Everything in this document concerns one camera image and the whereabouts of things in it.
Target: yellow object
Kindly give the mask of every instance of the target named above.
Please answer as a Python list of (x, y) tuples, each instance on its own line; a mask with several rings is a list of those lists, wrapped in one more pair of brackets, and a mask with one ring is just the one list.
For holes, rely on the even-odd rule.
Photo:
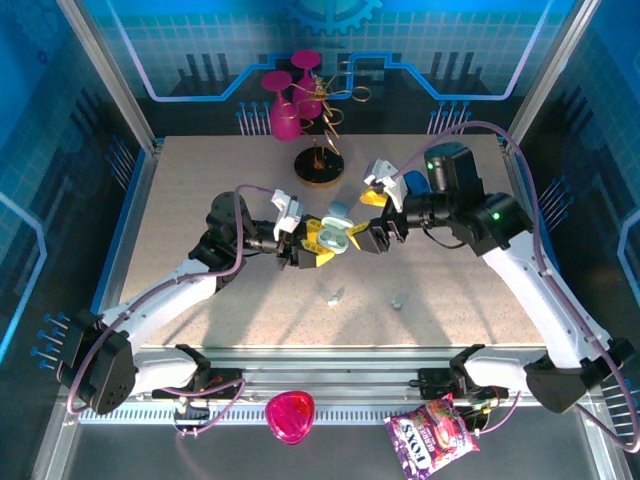
[(322, 229), (320, 220), (310, 218), (307, 220), (307, 240), (311, 243), (318, 243), (318, 232)]
[(384, 207), (387, 204), (389, 196), (386, 193), (376, 193), (373, 189), (368, 188), (360, 195), (360, 203), (365, 205), (373, 205), (374, 207)]
[(312, 243), (309, 240), (302, 240), (300, 243), (305, 250), (315, 253), (316, 267), (321, 267), (336, 255), (335, 252), (332, 252), (328, 248), (321, 247), (317, 243)]
[(360, 248), (360, 245), (358, 245), (358, 241), (355, 239), (354, 236), (357, 233), (360, 233), (366, 230), (368, 226), (369, 226), (369, 222), (364, 222), (359, 225), (356, 225), (355, 227), (351, 227), (347, 229), (347, 235), (349, 236), (351, 243), (353, 243), (358, 250), (361, 250), (361, 248)]

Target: cable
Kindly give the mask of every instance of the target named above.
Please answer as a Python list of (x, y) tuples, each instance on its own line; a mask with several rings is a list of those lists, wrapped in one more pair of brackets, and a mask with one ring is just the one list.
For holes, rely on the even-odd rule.
[(206, 425), (203, 425), (201, 427), (194, 427), (191, 430), (181, 430), (181, 433), (183, 433), (183, 434), (192, 435), (194, 437), (197, 437), (198, 435), (200, 435), (200, 434), (206, 432), (207, 430), (209, 430), (210, 428), (212, 428), (216, 423), (218, 423), (220, 420), (222, 420), (222, 417), (224, 417), (229, 410), (231, 410), (231, 408), (236, 404), (238, 399), (244, 393), (244, 388), (247, 385), (247, 381), (244, 378), (236, 378), (235, 380), (231, 380), (230, 382), (224, 383), (222, 385), (218, 385), (217, 387), (207, 388), (206, 390), (203, 390), (202, 392), (183, 392), (182, 390), (178, 390), (176, 388), (162, 388), (161, 390), (164, 391), (164, 392), (167, 392), (167, 393), (171, 393), (173, 395), (180, 395), (181, 397), (190, 397), (190, 398), (192, 398), (192, 397), (204, 397), (206, 395), (211, 395), (212, 393), (221, 392), (222, 390), (225, 390), (225, 389), (230, 388), (230, 387), (235, 387), (235, 386), (238, 386), (238, 385), (240, 385), (240, 388), (238, 388), (238, 391), (233, 396), (233, 399), (231, 399), (229, 404), (222, 409), (222, 412), (220, 412), (220, 414), (216, 418), (214, 418), (209, 423), (207, 423)]
[(462, 247), (464, 247), (466, 245), (466, 243), (464, 243), (464, 242), (460, 242), (460, 243), (458, 243), (456, 245), (447, 245), (445, 243), (442, 243), (440, 240), (436, 240), (436, 238), (433, 235), (431, 235), (426, 228), (423, 228), (422, 231), (424, 232), (424, 234), (427, 237), (429, 237), (431, 240), (436, 242), (441, 247), (446, 248), (447, 250), (457, 250), (458, 248), (462, 248)]
[(504, 418), (502, 418), (498, 423), (496, 423), (493, 427), (489, 427), (487, 428), (486, 426), (484, 427), (483, 430), (480, 430), (478, 432), (479, 435), (484, 435), (485, 433), (490, 433), (493, 432), (494, 430), (499, 429), (502, 425), (504, 425), (505, 423), (507, 423), (507, 420), (509, 420), (509, 418), (511, 417), (511, 415), (513, 415), (513, 412), (516, 411), (516, 407), (518, 406), (518, 402), (520, 401), (520, 398), (522, 398), (522, 392), (518, 392), (518, 394), (516, 395), (516, 399), (513, 401), (513, 405), (511, 405), (511, 408), (509, 409), (509, 411), (507, 412), (507, 414), (504, 416)]
[(489, 412), (487, 412), (487, 423), (484, 424), (484, 427), (482, 428), (481, 431), (485, 431), (487, 429), (487, 425), (489, 425), (489, 421), (491, 420), (491, 410), (489, 410)]
[[(515, 141), (515, 139), (504, 129), (501, 127), (494, 125), (489, 122), (483, 122), (480, 120), (473, 120), (470, 122), (463, 122), (459, 125), (452, 126), (443, 130), (441, 133), (436, 135), (435, 137), (429, 139), (429, 141), (416, 152), (416, 154), (409, 159), (404, 167), (399, 169), (392, 178), (395, 180), (407, 173), (414, 163), (421, 161), (424, 153), (433, 147), (436, 143), (438, 143), (443, 138), (452, 134), (454, 131), (460, 128), (486, 128), (488, 130), (492, 130), (493, 132), (501, 135), (511, 146), (513, 151), (516, 154), (516, 161), (518, 157), (520, 157), (520, 166), (524, 170), (525, 178), (527, 180), (527, 184), (529, 186), (529, 192), (531, 194), (531, 206), (533, 209), (533, 250), (535, 253), (535, 261), (538, 265), (538, 269), (540, 272), (547, 272), (548, 267), (544, 263), (544, 257), (542, 255), (542, 240), (540, 236), (540, 207), (538, 205), (538, 194), (536, 193), (535, 182), (533, 181), (533, 174), (531, 173), (531, 169), (529, 168), (529, 164), (522, 152), (522, 149)], [(633, 426), (633, 441), (628, 444), (624, 440), (621, 440), (617, 433), (613, 430), (609, 429), (604, 423), (602, 423), (595, 415), (589, 412), (582, 405), (576, 405), (576, 408), (580, 410), (585, 416), (587, 416), (594, 424), (596, 424), (605, 434), (607, 434), (615, 443), (617, 443), (625, 452), (629, 453), (637, 453), (640, 451), (640, 420), (638, 419), (638, 412), (636, 411), (636, 407), (633, 405), (633, 398), (631, 397), (631, 391), (629, 387), (624, 382), (624, 376), (622, 372), (615, 364), (609, 352), (600, 344), (600, 341), (596, 338), (593, 330), (589, 327), (586, 320), (582, 318), (580, 312), (576, 309), (576, 307), (571, 303), (571, 300), (564, 293), (558, 282), (551, 275), (541, 275), (545, 282), (549, 285), (549, 288), (556, 295), (557, 299), (564, 306), (564, 308), (569, 312), (569, 315), (573, 318), (573, 320), (578, 324), (578, 327), (587, 339), (590, 340), (591, 345), (596, 350), (598, 355), (600, 355), (604, 362), (607, 364), (607, 367), (611, 370), (612, 375), (618, 382), (622, 394), (624, 396), (625, 402), (627, 404), (627, 408), (629, 409), (629, 414), (631, 415), (631, 424)]]
[(95, 357), (96, 353), (98, 353), (98, 350), (107, 340), (107, 338), (109, 338), (109, 336), (112, 333), (114, 333), (115, 330), (118, 327), (120, 327), (120, 325), (122, 325), (122, 323), (125, 320), (127, 320), (131, 316), (131, 314), (135, 312), (138, 308), (140, 308), (147, 300), (154, 297), (155, 295), (162, 292), (163, 290), (166, 290), (167, 288), (174, 285), (179, 285), (186, 280), (194, 280), (198, 278), (209, 277), (212, 275), (224, 277), (227, 275), (234, 274), (240, 268), (240, 265), (242, 265), (242, 248), (241, 247), (243, 245), (243, 240), (244, 240), (244, 230), (242, 227), (242, 209), (240, 207), (240, 192), (245, 189), (257, 190), (259, 192), (269, 193), (271, 195), (273, 195), (274, 193), (273, 190), (269, 190), (268, 188), (258, 187), (256, 185), (239, 185), (234, 190), (233, 205), (235, 208), (235, 214), (236, 214), (235, 220), (236, 220), (236, 229), (237, 229), (236, 245), (239, 245), (239, 247), (236, 248), (236, 261), (234, 262), (234, 264), (229, 269), (222, 272), (187, 273), (185, 275), (172, 278), (171, 280), (167, 280), (166, 282), (156, 285), (148, 292), (145, 292), (144, 294), (142, 294), (137, 300), (135, 300), (129, 306), (128, 309), (126, 309), (120, 315), (118, 315), (118, 317), (116, 317), (114, 322), (111, 325), (107, 326), (104, 332), (102, 332), (102, 334), (98, 337), (95, 343), (91, 346), (91, 348), (85, 355), (84, 359), (82, 360), (80, 367), (78, 367), (78, 372), (76, 373), (76, 376), (74, 377), (73, 382), (71, 382), (71, 387), (69, 387), (69, 396), (67, 397), (67, 412), (69, 412), (69, 414), (77, 415), (85, 411), (87, 408), (89, 408), (88, 404), (81, 408), (74, 408), (73, 401), (76, 398), (76, 394), (78, 393), (78, 387), (80, 386), (82, 377), (84, 377), (84, 374), (87, 372), (87, 369), (89, 368), (89, 364), (91, 363), (91, 360), (93, 360), (93, 357)]
[(498, 399), (498, 404), (495, 406), (495, 408), (498, 408), (500, 406), (500, 393), (498, 392), (498, 388), (491, 385), (491, 390), (493, 390), (493, 393), (496, 394), (496, 399)]

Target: candy bag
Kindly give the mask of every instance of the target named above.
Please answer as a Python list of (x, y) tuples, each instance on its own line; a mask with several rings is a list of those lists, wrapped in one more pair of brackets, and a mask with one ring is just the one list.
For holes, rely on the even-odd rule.
[(385, 419), (408, 480), (424, 480), (464, 454), (479, 450), (452, 399), (448, 394), (413, 412)]

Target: pink wine glass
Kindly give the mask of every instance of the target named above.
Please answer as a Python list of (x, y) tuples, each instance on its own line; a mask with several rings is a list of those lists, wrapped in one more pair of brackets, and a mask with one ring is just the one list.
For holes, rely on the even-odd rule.
[(304, 69), (304, 75), (297, 83), (300, 88), (293, 89), (293, 104), (298, 107), (300, 118), (313, 120), (322, 113), (322, 102), (311, 100), (316, 84), (311, 77), (311, 69), (320, 65), (322, 57), (313, 50), (300, 50), (293, 54), (291, 63)]
[(276, 101), (271, 107), (271, 133), (282, 142), (298, 138), (302, 133), (298, 110), (291, 102), (285, 100), (282, 91), (291, 85), (293, 79), (287, 72), (269, 72), (262, 77), (262, 86), (269, 92), (276, 93)]

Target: gray floor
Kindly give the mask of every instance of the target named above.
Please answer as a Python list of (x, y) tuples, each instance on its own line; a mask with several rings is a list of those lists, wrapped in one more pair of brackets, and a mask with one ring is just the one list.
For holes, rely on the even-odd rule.
[[(267, 427), (222, 426), (180, 439), (165, 426), (81, 425), (67, 480), (404, 480), (382, 426), (324, 426), (298, 446), (277, 441)], [(517, 410), (505, 426), (434, 480), (597, 479), (574, 413)]]

